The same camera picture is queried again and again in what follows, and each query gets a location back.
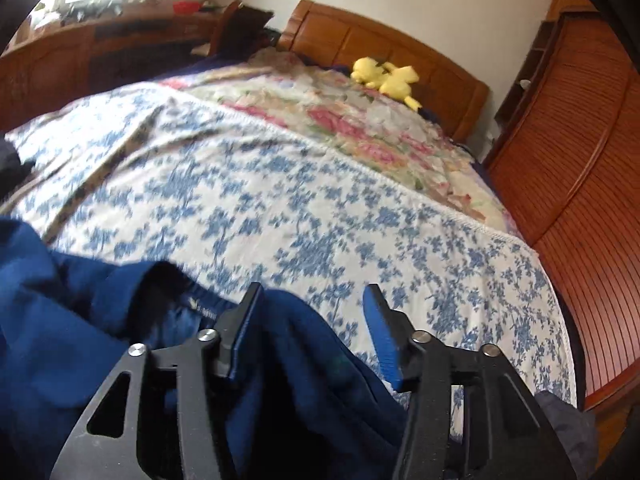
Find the navy blue suit jacket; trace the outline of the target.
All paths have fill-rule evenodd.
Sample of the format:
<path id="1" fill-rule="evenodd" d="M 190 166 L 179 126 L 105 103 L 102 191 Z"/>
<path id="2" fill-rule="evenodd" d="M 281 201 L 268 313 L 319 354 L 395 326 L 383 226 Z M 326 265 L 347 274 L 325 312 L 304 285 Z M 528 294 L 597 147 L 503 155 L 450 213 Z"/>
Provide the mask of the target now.
<path id="1" fill-rule="evenodd" d="M 303 300 L 1 222 L 6 479 L 388 479 L 404 409 Z"/>

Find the dark grey folded garment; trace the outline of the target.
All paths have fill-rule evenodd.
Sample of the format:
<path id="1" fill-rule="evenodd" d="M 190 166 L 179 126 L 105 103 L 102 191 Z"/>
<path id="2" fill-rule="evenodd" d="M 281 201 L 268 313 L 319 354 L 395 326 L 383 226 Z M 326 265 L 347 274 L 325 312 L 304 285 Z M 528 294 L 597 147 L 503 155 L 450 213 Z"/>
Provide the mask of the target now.
<path id="1" fill-rule="evenodd" d="M 563 445 L 578 479 L 589 479 L 597 468 L 598 434 L 596 416 L 581 412 L 549 391 L 535 394 Z"/>

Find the blue floral white bedspread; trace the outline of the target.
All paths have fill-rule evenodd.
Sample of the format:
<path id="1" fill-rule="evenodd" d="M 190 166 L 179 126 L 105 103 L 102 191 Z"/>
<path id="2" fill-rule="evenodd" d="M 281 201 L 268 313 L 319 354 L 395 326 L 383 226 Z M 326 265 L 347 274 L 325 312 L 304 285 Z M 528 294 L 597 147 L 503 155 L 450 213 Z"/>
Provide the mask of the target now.
<path id="1" fill-rule="evenodd" d="M 495 344 L 533 392 L 578 399 L 533 248 L 333 148 L 161 84 L 77 100 L 8 139 L 35 179 L 6 211 L 60 252 L 168 260 L 229 300 L 251 282 L 287 290 L 369 365 L 375 283 L 445 344 Z"/>

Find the wooden louvered wardrobe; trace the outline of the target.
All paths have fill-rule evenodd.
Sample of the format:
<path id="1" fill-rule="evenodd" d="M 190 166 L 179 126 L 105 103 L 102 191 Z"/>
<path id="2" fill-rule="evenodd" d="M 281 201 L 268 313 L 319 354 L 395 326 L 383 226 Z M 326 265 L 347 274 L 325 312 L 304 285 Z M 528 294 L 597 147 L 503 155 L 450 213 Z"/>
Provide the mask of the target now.
<path id="1" fill-rule="evenodd" d="M 551 0 L 486 166 L 570 309 L 586 402 L 639 375 L 639 74 L 589 0 Z"/>

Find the black folded garment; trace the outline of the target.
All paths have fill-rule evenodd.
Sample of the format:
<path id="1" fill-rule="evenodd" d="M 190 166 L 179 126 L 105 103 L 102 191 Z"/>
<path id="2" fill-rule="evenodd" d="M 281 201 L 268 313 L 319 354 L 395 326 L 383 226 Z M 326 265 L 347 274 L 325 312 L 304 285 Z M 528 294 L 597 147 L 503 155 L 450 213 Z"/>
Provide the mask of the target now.
<path id="1" fill-rule="evenodd" d="M 35 162 L 22 162 L 14 145 L 2 138 L 0 141 L 0 200 L 3 202 L 21 186 L 32 173 Z"/>

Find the wooden headboard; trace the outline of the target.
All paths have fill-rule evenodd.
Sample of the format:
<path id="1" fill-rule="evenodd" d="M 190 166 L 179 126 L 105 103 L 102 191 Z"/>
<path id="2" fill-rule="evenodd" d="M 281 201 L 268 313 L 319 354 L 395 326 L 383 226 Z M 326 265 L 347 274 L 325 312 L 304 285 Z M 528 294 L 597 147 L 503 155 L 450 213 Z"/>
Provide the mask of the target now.
<path id="1" fill-rule="evenodd" d="M 351 66 L 365 56 L 412 66 L 420 77 L 412 95 L 457 142 L 472 134 L 488 97 L 487 84 L 421 41 L 360 14 L 312 0 L 299 1 L 281 32 L 278 48 L 324 67 Z"/>

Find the yellow plush toy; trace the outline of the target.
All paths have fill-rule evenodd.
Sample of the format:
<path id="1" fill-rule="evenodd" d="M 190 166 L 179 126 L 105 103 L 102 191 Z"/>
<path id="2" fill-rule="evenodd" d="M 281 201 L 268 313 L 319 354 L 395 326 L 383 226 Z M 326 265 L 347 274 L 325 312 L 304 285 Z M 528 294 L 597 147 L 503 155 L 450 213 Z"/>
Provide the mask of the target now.
<path id="1" fill-rule="evenodd" d="M 412 86 L 420 76 L 410 65 L 397 67 L 391 62 L 379 63 L 374 58 L 360 58 L 352 66 L 352 80 L 383 96 L 404 103 L 417 112 L 422 105 L 412 96 Z"/>

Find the pink floral quilt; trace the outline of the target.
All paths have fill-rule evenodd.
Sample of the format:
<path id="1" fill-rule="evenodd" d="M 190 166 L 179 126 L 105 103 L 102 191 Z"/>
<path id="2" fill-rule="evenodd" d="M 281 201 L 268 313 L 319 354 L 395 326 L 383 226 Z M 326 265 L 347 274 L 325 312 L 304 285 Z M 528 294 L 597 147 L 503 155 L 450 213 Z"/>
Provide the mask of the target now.
<path id="1" fill-rule="evenodd" d="M 157 80 L 329 145 L 486 226 L 518 234 L 477 160 L 435 118 L 357 84 L 344 68 L 326 70 L 267 48 L 243 62 L 210 58 Z"/>

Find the wooden desk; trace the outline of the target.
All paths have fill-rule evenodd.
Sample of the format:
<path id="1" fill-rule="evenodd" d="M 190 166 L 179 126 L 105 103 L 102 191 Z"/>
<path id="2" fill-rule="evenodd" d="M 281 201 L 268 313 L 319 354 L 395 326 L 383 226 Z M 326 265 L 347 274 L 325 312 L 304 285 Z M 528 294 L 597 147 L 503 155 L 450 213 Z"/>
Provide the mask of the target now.
<path id="1" fill-rule="evenodd" d="M 106 90 L 191 63 L 221 14 L 147 8 L 67 25 L 1 55 L 1 131 Z"/>

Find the wooden chair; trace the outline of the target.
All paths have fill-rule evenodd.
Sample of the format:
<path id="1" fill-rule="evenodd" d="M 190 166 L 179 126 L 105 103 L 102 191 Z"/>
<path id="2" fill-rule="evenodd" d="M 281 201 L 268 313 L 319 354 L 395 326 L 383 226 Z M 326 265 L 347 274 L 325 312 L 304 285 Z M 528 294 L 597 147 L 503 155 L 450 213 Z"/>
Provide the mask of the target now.
<path id="1" fill-rule="evenodd" d="M 274 13 L 270 10 L 249 6 L 242 0 L 233 0 L 218 16 L 209 37 L 207 56 L 245 53 L 273 17 Z"/>

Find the red bowl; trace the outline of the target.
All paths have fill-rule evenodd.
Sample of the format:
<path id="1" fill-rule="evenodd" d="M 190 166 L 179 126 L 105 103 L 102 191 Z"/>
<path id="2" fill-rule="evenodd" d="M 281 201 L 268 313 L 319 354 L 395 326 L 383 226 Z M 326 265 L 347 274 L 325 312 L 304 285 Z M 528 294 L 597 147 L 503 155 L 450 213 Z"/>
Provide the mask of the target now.
<path id="1" fill-rule="evenodd" d="M 202 4 L 193 0 L 181 0 L 172 4 L 172 10 L 175 14 L 191 15 L 201 10 Z"/>

